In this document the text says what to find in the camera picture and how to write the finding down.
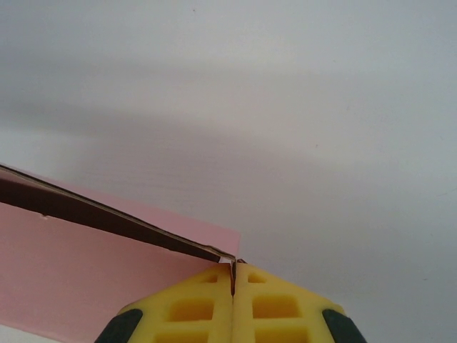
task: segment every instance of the cardboard edge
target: cardboard edge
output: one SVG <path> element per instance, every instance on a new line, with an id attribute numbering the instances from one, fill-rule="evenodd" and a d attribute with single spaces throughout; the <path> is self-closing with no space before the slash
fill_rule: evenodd
<path id="1" fill-rule="evenodd" d="M 2 192 L 2 198 L 0 198 L 0 202 L 4 202 L 8 204 L 9 199 L 14 197 L 14 204 L 13 206 L 25 208 L 28 210 L 33 211 L 33 208 L 38 209 L 40 208 L 39 199 L 35 199 L 36 203 L 34 207 L 25 206 L 27 200 L 29 199 L 29 195 L 33 193 L 33 189 L 41 190 L 41 194 L 35 194 L 35 196 L 40 197 L 50 197 L 50 194 L 57 195 L 61 200 L 68 200 L 70 199 L 73 204 L 83 204 L 85 208 L 91 207 L 92 209 L 96 209 L 100 212 L 104 212 L 105 214 L 109 215 L 111 220 L 117 219 L 123 222 L 129 222 L 131 225 L 128 229 L 122 230 L 122 226 L 115 226 L 117 229 L 107 227 L 94 227 L 94 225 L 87 225 L 92 227 L 93 229 L 100 229 L 102 231 L 111 232 L 112 234 L 118 234 L 127 238 L 139 240 L 148 244 L 156 245 L 159 247 L 163 247 L 165 249 L 169 249 L 175 252 L 180 252 L 182 254 L 188 254 L 194 257 L 199 257 L 203 259 L 207 259 L 213 262 L 219 262 L 221 259 L 228 259 L 232 265 L 236 265 L 236 257 L 232 254 L 229 254 L 223 250 L 220 250 L 217 247 L 200 244 L 198 242 L 192 241 L 185 237 L 181 237 L 177 234 L 173 234 L 168 232 L 164 229 L 161 229 L 153 224 L 149 224 L 141 219 L 138 219 L 126 212 L 122 212 L 118 209 L 113 207 L 109 207 L 101 202 L 97 202 L 93 199 L 84 197 L 80 194 L 75 192 L 69 191 L 63 187 L 57 186 L 52 184 L 51 182 L 44 181 L 38 177 L 31 176 L 23 171 L 18 171 L 14 168 L 9 166 L 4 166 L 0 164 L 0 172 L 3 172 L 4 175 L 8 175 L 8 178 L 4 177 L 0 180 L 3 182 L 3 187 L 9 184 L 10 187 L 13 189 L 7 194 L 6 192 Z M 15 193 L 14 187 L 20 189 L 20 193 Z M 177 242 L 178 244 L 175 246 L 174 244 L 170 244 L 172 242 Z"/>

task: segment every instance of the square recess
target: square recess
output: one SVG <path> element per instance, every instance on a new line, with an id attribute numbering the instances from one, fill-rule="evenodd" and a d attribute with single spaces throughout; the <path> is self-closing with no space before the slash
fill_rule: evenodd
<path id="1" fill-rule="evenodd" d="M 211 299 L 182 299 L 171 305 L 169 322 L 191 322 L 194 320 L 212 320 L 214 301 Z"/>
<path id="2" fill-rule="evenodd" d="M 290 295 L 261 295 L 252 301 L 253 318 L 297 318 L 300 311 L 295 297 Z"/>

